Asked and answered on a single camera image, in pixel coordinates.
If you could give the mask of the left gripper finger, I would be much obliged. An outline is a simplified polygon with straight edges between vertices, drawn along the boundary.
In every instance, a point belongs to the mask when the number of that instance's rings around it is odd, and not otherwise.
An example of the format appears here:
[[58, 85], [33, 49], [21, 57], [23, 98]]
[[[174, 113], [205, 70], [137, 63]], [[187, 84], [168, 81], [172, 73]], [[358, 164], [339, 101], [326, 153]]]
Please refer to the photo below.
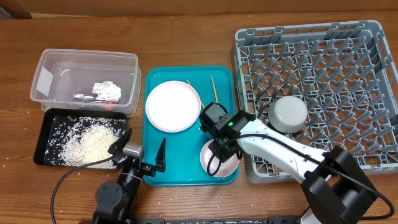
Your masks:
[[166, 169], [165, 147], [166, 147], [166, 138], [163, 138], [155, 158], [155, 170], [157, 172], [164, 173]]
[[130, 128], [123, 134], [123, 136], [110, 145], [108, 153], [116, 155], [118, 152], [122, 152], [125, 145], [130, 141], [131, 134], [132, 129]]

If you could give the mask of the small white plate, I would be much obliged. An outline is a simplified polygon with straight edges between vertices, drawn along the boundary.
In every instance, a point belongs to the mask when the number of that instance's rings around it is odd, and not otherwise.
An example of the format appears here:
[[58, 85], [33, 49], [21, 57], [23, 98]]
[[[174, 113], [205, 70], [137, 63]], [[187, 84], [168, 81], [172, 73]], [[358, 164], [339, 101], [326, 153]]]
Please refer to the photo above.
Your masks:
[[[200, 153], [200, 163], [202, 168], [207, 172], [207, 167], [208, 163], [213, 155], [213, 152], [210, 150], [209, 146], [213, 143], [213, 140], [209, 140], [205, 143], [205, 145], [201, 149]], [[220, 160], [215, 157], [211, 161], [210, 165], [210, 173], [214, 173], [216, 168], [218, 167], [218, 164], [220, 163]], [[227, 177], [231, 175], [239, 165], [239, 159], [237, 158], [236, 155], [233, 155], [230, 157], [226, 162], [222, 162], [220, 165], [220, 169], [218, 172], [215, 174], [215, 177]]]

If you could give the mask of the large white plate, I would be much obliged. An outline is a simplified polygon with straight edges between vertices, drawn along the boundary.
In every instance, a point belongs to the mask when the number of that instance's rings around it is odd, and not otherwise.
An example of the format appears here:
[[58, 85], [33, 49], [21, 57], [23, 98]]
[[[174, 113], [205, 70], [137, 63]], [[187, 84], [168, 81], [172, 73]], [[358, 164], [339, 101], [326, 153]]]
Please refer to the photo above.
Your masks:
[[188, 83], [167, 81], [157, 85], [145, 104], [147, 119], [157, 129], [177, 133], [188, 129], [198, 119], [201, 99]]

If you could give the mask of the foil ball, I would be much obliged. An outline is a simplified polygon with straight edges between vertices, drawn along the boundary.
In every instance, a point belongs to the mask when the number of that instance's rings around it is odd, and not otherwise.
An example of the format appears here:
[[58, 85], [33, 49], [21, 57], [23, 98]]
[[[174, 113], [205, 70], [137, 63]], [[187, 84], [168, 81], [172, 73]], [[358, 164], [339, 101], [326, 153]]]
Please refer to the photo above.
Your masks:
[[98, 98], [108, 101], [118, 101], [121, 98], [121, 88], [112, 81], [96, 82], [92, 93], [97, 94]]

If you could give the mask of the red wrapper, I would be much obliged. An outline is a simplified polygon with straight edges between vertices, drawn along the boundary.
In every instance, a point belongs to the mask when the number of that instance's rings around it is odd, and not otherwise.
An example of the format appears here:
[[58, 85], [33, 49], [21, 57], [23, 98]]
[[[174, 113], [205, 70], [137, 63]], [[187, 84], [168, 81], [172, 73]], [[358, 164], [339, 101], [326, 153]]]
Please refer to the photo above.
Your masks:
[[110, 111], [114, 110], [113, 105], [116, 105], [118, 103], [115, 100], [109, 100], [106, 98], [100, 98], [84, 94], [74, 94], [73, 100], [76, 102], [88, 103], [89, 107], [93, 107], [93, 104], [99, 104], [99, 108]]

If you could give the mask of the grey bowl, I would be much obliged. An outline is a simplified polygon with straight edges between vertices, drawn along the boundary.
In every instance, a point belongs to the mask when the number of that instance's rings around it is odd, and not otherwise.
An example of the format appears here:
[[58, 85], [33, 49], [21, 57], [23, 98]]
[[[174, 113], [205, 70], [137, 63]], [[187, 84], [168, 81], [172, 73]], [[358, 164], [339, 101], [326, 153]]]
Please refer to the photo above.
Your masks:
[[282, 133], [300, 131], [308, 116], [306, 104], [296, 96], [283, 96], [270, 105], [268, 119]]

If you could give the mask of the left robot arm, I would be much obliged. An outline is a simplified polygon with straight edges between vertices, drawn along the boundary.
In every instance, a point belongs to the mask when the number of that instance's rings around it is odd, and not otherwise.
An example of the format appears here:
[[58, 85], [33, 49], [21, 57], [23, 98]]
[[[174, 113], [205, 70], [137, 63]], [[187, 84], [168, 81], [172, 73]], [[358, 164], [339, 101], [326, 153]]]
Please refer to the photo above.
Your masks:
[[132, 130], [110, 145], [108, 152], [113, 156], [113, 164], [121, 171], [116, 181], [101, 184], [95, 195], [96, 210], [92, 222], [99, 223], [133, 223], [130, 210], [136, 199], [143, 177], [155, 177], [166, 169], [165, 147], [163, 138], [155, 158], [155, 164], [143, 161], [144, 147], [130, 141]]

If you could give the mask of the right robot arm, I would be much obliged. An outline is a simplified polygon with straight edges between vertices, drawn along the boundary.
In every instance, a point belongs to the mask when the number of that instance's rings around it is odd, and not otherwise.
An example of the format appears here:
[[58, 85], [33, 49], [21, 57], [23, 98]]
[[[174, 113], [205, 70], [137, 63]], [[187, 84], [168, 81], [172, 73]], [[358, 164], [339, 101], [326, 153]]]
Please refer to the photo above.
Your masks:
[[253, 114], [235, 115], [211, 102], [199, 115], [201, 130], [215, 140], [212, 158], [226, 162], [242, 153], [276, 165], [301, 186], [309, 208], [300, 223], [357, 223], [377, 200], [377, 192], [352, 155], [340, 148], [306, 146], [266, 126]]

